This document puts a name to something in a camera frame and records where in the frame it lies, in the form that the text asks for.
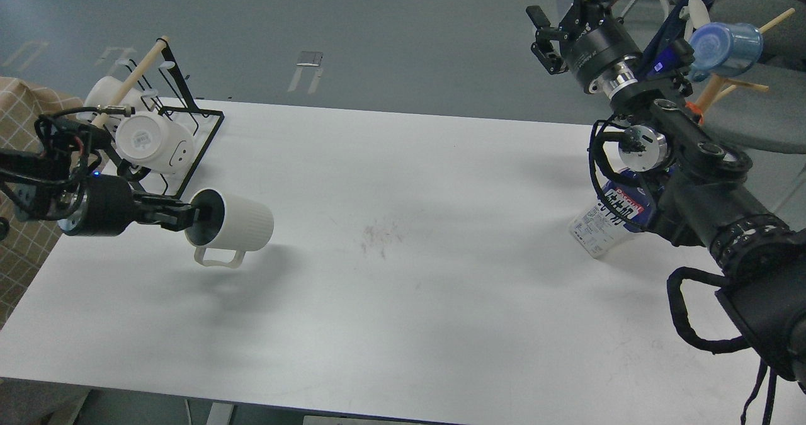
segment wooden rod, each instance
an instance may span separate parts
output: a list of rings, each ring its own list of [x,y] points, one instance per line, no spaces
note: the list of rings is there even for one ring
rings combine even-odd
[[[769,86],[763,86],[762,84],[754,84],[753,82],[738,81],[736,79],[727,79],[725,83],[730,84],[730,86],[740,86],[743,88],[752,89],[754,91],[760,91],[762,93],[766,93],[769,91]]]
[[[711,74],[711,79],[706,84],[705,89],[703,90],[702,94],[699,98],[697,98],[696,105],[700,107],[700,110],[703,114],[708,111],[711,104],[714,103],[714,99],[716,99],[717,94],[720,92],[722,87],[725,85],[725,78],[722,76],[718,76],[716,74]]]
[[[149,53],[143,57],[143,60],[141,60],[138,66],[135,67],[135,70],[129,74],[129,77],[127,77],[126,80],[121,83],[118,92],[112,95],[112,99],[110,99],[109,103],[107,103],[107,106],[117,106],[121,101],[123,101],[123,98],[126,97],[126,94],[129,93],[129,90],[131,90],[132,87],[135,86],[135,83],[137,83],[137,81],[143,77],[146,69],[148,69],[154,63],[154,60],[156,60],[159,53],[161,53],[162,50],[167,47],[167,41],[169,41],[167,36],[163,36],[156,40],[156,43],[152,49],[150,49]],[[104,123],[106,123],[108,119],[109,115],[106,113],[101,113],[95,117],[95,119],[93,119],[93,126],[103,127]]]
[[[758,31],[764,33],[766,31],[768,31],[769,29],[771,29],[772,27],[782,23],[782,21],[786,20],[786,18],[788,18],[789,16],[791,16],[793,14],[795,14],[795,8],[787,9],[786,11],[782,12],[781,14],[779,14],[778,17],[774,18],[773,20],[771,20],[768,23],[765,23],[763,26],[761,26],[761,28],[758,29]]]

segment black strap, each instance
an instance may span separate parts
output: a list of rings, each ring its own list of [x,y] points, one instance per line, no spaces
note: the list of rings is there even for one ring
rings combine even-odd
[[[671,273],[666,282],[667,294],[669,296],[669,308],[671,310],[671,322],[674,330],[686,343],[694,348],[704,351],[711,351],[713,354],[735,353],[743,349],[748,349],[748,344],[744,337],[738,336],[729,340],[706,340],[697,336],[691,323],[688,321],[688,309],[686,308],[683,293],[680,290],[683,280],[699,281],[706,285],[722,288],[728,285],[728,279],[716,274],[706,273],[694,268],[677,268]]]
[[[764,376],[766,375],[766,369],[768,366],[764,363],[764,360],[758,364],[758,375],[756,375],[756,383],[753,386],[753,391],[751,392],[751,396],[747,398],[745,402],[745,407],[742,409],[742,417],[740,417],[740,423],[742,425],[746,425],[747,423],[747,408],[751,405],[753,400],[756,399],[758,396],[758,392],[761,390],[761,385],[764,382]],[[766,385],[766,403],[764,404],[764,416],[762,417],[762,425],[769,425],[769,422],[772,420],[772,405],[775,402],[775,382],[778,379],[778,374],[775,373],[775,370],[772,368],[769,369],[769,382]]]
[[[742,410],[742,417],[739,418],[739,421],[740,423],[742,423],[742,425],[745,425],[747,423],[747,408],[749,408],[753,400],[755,400],[756,397],[758,396],[758,391],[761,390],[761,383],[764,382],[765,376],[766,376],[766,364],[762,359],[762,361],[758,364],[758,375],[756,375],[756,383],[753,386],[753,391],[751,392],[751,396],[749,396],[747,398],[747,401],[745,402],[745,408],[743,408]]]
[[[769,382],[766,386],[766,405],[764,405],[764,419],[762,425],[769,425],[772,420],[772,404],[775,402],[775,381],[778,379],[778,374],[772,368],[769,369]]]

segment white sticker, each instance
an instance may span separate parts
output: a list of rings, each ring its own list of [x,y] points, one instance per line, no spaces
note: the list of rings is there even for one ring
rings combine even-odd
[[[132,146],[136,150],[147,150],[152,144],[152,136],[147,130],[138,130],[132,135]]]

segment gray floor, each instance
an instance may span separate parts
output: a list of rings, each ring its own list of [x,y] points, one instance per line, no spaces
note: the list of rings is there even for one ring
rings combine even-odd
[[[555,0],[0,0],[0,74],[84,96],[120,53],[103,55],[107,47],[139,58],[170,35],[200,98],[581,124],[606,117],[603,97],[583,95],[569,74],[549,77],[532,56],[524,9],[536,3],[558,20]],[[643,47],[661,21],[657,1],[642,0],[627,27]],[[305,91],[312,71],[288,92],[302,50],[324,52],[314,93]],[[768,164],[798,169],[803,158]],[[190,406],[193,423],[204,423],[210,402]],[[243,405],[233,423],[303,416]],[[178,397],[95,391],[77,423],[186,422]]]

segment mug handle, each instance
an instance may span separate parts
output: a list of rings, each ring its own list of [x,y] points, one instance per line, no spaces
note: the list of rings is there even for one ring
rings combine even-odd
[[[193,259],[202,266],[223,266],[225,268],[236,268],[244,261],[245,250],[236,250],[236,255],[233,256],[232,261],[225,263],[223,261],[216,261],[215,259],[204,259],[204,253],[207,252],[207,247],[196,247],[196,253],[193,253]]]

